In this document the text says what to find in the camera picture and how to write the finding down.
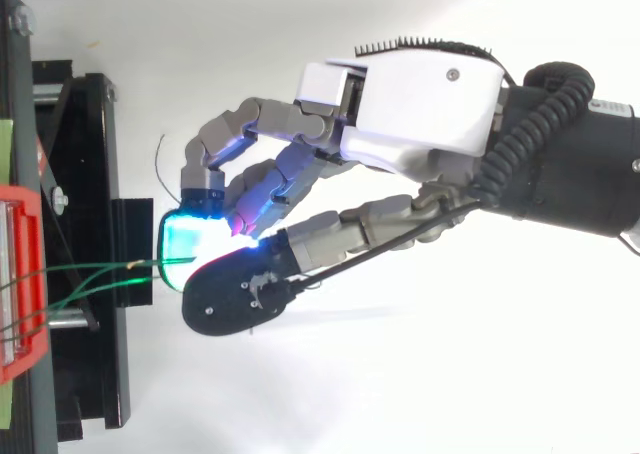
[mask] screw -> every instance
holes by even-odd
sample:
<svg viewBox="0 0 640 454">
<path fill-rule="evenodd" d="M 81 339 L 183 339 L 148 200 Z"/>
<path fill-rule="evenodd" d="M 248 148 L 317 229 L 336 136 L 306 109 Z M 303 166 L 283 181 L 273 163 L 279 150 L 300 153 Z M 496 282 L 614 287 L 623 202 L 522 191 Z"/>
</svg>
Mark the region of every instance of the screw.
<svg viewBox="0 0 640 454">
<path fill-rule="evenodd" d="M 447 79 L 451 82 L 457 81 L 460 79 L 460 71 L 457 69 L 449 69 L 449 71 L 447 71 Z"/>
<path fill-rule="evenodd" d="M 116 89 L 116 86 L 111 83 L 107 84 L 107 101 L 109 102 L 118 101 L 118 91 Z"/>
<path fill-rule="evenodd" d="M 60 186 L 56 186 L 51 191 L 51 207 L 56 215 L 61 216 L 64 208 L 69 205 L 69 198 L 64 195 L 64 191 Z"/>
<path fill-rule="evenodd" d="M 11 29 L 21 36 L 33 36 L 36 32 L 36 16 L 29 6 L 16 7 L 9 17 Z"/>
</svg>

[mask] glowing fingertip sensor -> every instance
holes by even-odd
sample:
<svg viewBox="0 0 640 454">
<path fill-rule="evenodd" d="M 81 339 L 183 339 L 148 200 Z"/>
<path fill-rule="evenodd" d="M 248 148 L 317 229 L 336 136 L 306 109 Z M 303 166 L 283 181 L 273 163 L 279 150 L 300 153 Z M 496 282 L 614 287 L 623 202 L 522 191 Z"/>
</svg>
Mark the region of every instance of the glowing fingertip sensor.
<svg viewBox="0 0 640 454">
<path fill-rule="evenodd" d="M 158 258 L 195 259 L 189 263 L 160 264 L 158 270 L 169 287 L 182 292 L 189 277 L 200 267 L 244 247 L 258 247 L 258 241 L 241 234 L 233 236 L 227 219 L 169 211 L 160 221 Z"/>
</svg>

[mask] black metal frame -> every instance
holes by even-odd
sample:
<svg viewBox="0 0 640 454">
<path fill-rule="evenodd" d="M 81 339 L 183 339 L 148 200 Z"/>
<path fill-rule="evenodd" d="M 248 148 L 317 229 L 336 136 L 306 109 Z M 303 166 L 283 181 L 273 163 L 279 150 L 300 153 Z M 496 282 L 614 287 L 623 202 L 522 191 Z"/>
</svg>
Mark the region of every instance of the black metal frame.
<svg viewBox="0 0 640 454">
<path fill-rule="evenodd" d="M 45 250 L 50 264 L 149 259 L 153 244 L 151 199 L 118 199 L 112 84 L 102 74 L 69 77 L 70 61 L 34 63 L 34 84 L 63 88 L 54 105 L 37 105 L 43 151 Z M 60 186 L 69 206 L 57 216 L 50 191 Z M 49 301 L 66 297 L 90 272 L 48 276 Z M 105 274 L 97 284 L 150 277 L 151 268 Z M 151 284 L 129 286 L 89 298 L 79 307 L 89 329 L 52 331 L 58 438 L 82 438 L 82 419 L 104 418 L 107 429 L 129 419 L 129 373 L 124 309 L 151 304 Z"/>
<path fill-rule="evenodd" d="M 118 199 L 111 82 L 102 74 L 73 78 L 70 61 L 32 65 L 29 38 L 12 31 L 9 21 L 21 4 L 0 0 L 0 119 L 14 120 L 12 183 L 42 190 L 47 263 L 151 258 L 153 201 Z M 33 85 L 57 83 L 63 85 L 58 102 L 34 107 Z M 39 153 L 48 161 L 40 173 Z M 56 186 L 70 200 L 60 216 L 51 205 Z M 48 274 L 49 302 L 90 274 Z M 151 268 L 118 271 L 97 283 L 151 274 Z M 0 430 L 0 452 L 57 453 L 58 441 L 82 438 L 83 419 L 122 427 L 131 412 L 124 308 L 151 303 L 147 283 L 77 304 L 89 328 L 51 331 L 50 352 L 15 380 L 11 429 Z"/>
</svg>

